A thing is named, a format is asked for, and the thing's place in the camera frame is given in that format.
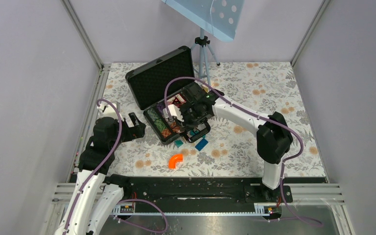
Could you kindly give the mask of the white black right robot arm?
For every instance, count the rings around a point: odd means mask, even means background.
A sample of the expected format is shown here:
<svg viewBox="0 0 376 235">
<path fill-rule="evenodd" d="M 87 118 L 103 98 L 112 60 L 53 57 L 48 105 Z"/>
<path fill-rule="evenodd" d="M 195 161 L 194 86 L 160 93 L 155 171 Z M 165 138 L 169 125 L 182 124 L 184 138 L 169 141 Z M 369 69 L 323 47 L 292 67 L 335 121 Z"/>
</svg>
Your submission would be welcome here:
<svg viewBox="0 0 376 235">
<path fill-rule="evenodd" d="M 178 125 L 193 128 L 211 117 L 218 117 L 245 128 L 256 137 L 257 153 L 264 161 L 261 195 L 269 202 L 280 196 L 281 202 L 286 203 L 283 174 L 287 159 L 284 155 L 298 134 L 287 126 L 283 115 L 253 111 L 212 87 L 207 92 L 202 88 L 190 90 L 185 100 L 180 107 L 165 105 L 165 112 L 176 119 Z"/>
</svg>

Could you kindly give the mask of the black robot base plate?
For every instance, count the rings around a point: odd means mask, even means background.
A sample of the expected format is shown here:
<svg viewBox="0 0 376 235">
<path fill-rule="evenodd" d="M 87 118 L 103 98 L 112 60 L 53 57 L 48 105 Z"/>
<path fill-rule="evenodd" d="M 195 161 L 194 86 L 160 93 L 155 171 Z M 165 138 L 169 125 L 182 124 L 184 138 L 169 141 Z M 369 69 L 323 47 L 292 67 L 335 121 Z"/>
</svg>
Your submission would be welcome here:
<svg viewBox="0 0 376 235">
<path fill-rule="evenodd" d="M 269 189 L 261 178 L 127 177 L 104 180 L 124 190 L 124 199 L 143 199 L 167 213 L 254 212 L 254 204 L 293 202 L 289 186 Z"/>
</svg>

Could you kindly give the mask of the orange curved toy block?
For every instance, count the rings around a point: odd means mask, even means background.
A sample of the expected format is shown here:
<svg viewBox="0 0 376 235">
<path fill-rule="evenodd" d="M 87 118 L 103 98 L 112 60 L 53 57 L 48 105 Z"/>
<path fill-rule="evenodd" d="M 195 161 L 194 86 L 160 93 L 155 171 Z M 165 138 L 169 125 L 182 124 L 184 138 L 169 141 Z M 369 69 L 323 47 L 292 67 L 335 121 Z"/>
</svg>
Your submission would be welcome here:
<svg viewBox="0 0 376 235">
<path fill-rule="evenodd" d="M 168 168 L 169 169 L 175 169 L 177 164 L 182 162 L 184 159 L 184 155 L 183 154 L 175 154 L 173 155 L 169 161 L 168 161 Z"/>
</svg>

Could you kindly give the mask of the black all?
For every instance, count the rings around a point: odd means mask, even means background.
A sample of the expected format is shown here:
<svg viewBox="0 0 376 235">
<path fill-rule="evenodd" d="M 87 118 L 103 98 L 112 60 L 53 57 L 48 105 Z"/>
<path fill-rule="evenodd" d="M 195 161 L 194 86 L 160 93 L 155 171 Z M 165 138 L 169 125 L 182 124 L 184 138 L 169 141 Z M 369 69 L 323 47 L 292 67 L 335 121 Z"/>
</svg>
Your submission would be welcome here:
<svg viewBox="0 0 376 235">
<path fill-rule="evenodd" d="M 173 104 L 175 106 L 180 106 L 180 105 L 184 104 L 186 101 L 180 95 L 176 95 L 176 96 L 172 97 L 168 102 L 169 102 L 169 104 Z"/>
</svg>

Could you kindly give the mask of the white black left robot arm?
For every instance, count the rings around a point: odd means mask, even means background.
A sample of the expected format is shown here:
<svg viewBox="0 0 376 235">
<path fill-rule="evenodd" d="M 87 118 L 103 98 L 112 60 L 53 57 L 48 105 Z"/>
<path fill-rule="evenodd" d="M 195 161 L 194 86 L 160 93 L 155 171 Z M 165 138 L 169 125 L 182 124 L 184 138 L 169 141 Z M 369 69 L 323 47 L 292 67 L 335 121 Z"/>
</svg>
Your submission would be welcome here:
<svg viewBox="0 0 376 235">
<path fill-rule="evenodd" d="M 126 178 L 120 176 L 108 179 L 102 196 L 96 198 L 115 159 L 114 151 L 121 143 L 145 135 L 146 125 L 136 114 L 129 113 L 129 118 L 132 127 L 121 116 L 96 120 L 93 134 L 79 158 L 73 195 L 55 234 L 97 235 L 119 200 L 131 198 L 132 188 L 126 184 Z"/>
</svg>

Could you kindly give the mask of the black poker set case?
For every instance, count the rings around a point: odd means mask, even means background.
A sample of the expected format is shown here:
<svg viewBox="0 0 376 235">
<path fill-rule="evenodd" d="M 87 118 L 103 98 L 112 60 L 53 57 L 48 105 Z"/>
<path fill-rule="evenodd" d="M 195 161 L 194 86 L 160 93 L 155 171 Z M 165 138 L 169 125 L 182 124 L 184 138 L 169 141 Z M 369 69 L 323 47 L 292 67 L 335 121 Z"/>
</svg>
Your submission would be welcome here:
<svg viewBox="0 0 376 235">
<path fill-rule="evenodd" d="M 143 111 L 146 121 L 163 144 L 170 144 L 179 137 L 183 137 L 186 141 L 193 143 L 194 141 L 189 139 L 191 130 L 201 131 L 206 129 L 208 132 L 211 130 L 209 123 L 202 124 L 197 128 L 185 129 L 177 124 L 176 119 L 167 121 L 164 118 L 163 108 L 165 108 L 167 99 L 180 94 L 185 86 L 195 82 L 192 80 L 193 76 L 191 49 L 187 46 L 181 46 L 129 71 L 125 75 L 125 80 L 138 107 Z M 148 109 L 154 109 L 166 124 L 176 122 L 180 127 L 180 134 L 167 140 L 161 138 L 157 130 L 155 130 L 152 119 L 147 114 Z"/>
</svg>

